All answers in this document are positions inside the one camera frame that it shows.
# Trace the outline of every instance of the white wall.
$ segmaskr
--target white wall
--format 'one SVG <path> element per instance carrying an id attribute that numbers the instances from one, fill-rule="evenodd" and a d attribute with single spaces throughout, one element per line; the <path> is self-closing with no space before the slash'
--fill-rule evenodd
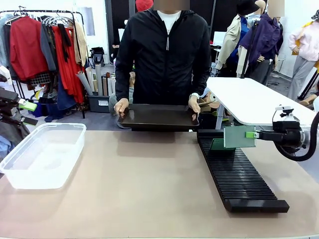
<path id="1" fill-rule="evenodd" d="M 319 0 L 285 0 L 285 17 L 281 23 L 284 26 L 284 44 L 280 50 L 279 59 L 285 59 L 281 73 L 292 77 L 296 56 L 288 47 L 289 35 L 297 28 L 312 21 L 311 17 L 319 9 Z"/>
<path id="2" fill-rule="evenodd" d="M 5 4 L 0 5 L 0 10 L 19 9 L 18 6 L 20 5 L 26 7 L 26 9 L 34 10 L 47 9 L 77 11 L 78 7 L 91 7 L 94 19 L 95 36 L 87 36 L 87 44 L 89 45 L 89 49 L 92 47 L 102 46 L 105 54 L 108 54 L 109 47 L 104 0 L 7 0 Z M 44 15 L 44 13 L 34 13 L 34 15 L 41 16 Z M 76 15 L 78 15 L 78 21 L 82 22 L 80 15 Z"/>

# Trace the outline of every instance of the translucent plastic box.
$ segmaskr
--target translucent plastic box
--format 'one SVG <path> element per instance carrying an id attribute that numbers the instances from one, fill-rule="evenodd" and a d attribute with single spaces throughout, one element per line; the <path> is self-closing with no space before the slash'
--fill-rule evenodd
<path id="1" fill-rule="evenodd" d="M 84 146 L 81 123 L 45 123 L 28 135 L 0 163 L 0 172 L 17 189 L 63 186 Z"/>

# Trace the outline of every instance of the black jacket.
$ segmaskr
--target black jacket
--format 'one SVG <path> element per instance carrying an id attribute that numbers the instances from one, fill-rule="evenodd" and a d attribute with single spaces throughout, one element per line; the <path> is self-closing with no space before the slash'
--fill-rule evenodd
<path id="1" fill-rule="evenodd" d="M 190 94 L 203 94 L 211 66 L 209 30 L 193 11 L 182 11 L 167 35 L 152 8 L 127 23 L 116 59 L 117 100 L 129 98 L 135 61 L 134 104 L 187 105 Z"/>

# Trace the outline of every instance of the red garment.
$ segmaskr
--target red garment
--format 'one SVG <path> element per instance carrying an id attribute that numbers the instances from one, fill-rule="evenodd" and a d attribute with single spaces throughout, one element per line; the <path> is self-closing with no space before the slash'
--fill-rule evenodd
<path id="1" fill-rule="evenodd" d="M 10 62 L 21 80 L 48 71 L 48 64 L 41 51 L 41 22 L 28 16 L 11 25 Z"/>
<path id="2" fill-rule="evenodd" d="M 136 0 L 135 4 L 138 11 L 145 11 L 153 6 L 153 0 Z"/>
<path id="3" fill-rule="evenodd" d="M 64 89 L 69 95 L 73 95 L 77 103 L 82 103 L 83 99 L 83 85 L 80 79 L 76 76 L 79 71 L 82 71 L 82 67 L 75 62 L 75 53 L 74 53 L 74 41 L 73 29 L 66 28 L 66 33 L 71 41 L 71 46 L 66 46 L 66 51 L 69 55 L 67 62 L 64 60 L 63 50 L 62 50 L 62 36 L 60 29 L 57 26 L 52 27 L 55 38 L 56 46 L 56 55 L 59 65 L 59 72 L 61 75 L 61 80 Z"/>

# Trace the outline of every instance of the red hat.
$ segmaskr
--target red hat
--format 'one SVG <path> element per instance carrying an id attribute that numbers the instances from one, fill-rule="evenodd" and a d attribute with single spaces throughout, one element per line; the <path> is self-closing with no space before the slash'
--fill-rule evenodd
<path id="1" fill-rule="evenodd" d="M 136 0 L 135 4 L 138 11 L 145 11 L 153 6 L 153 0 Z"/>

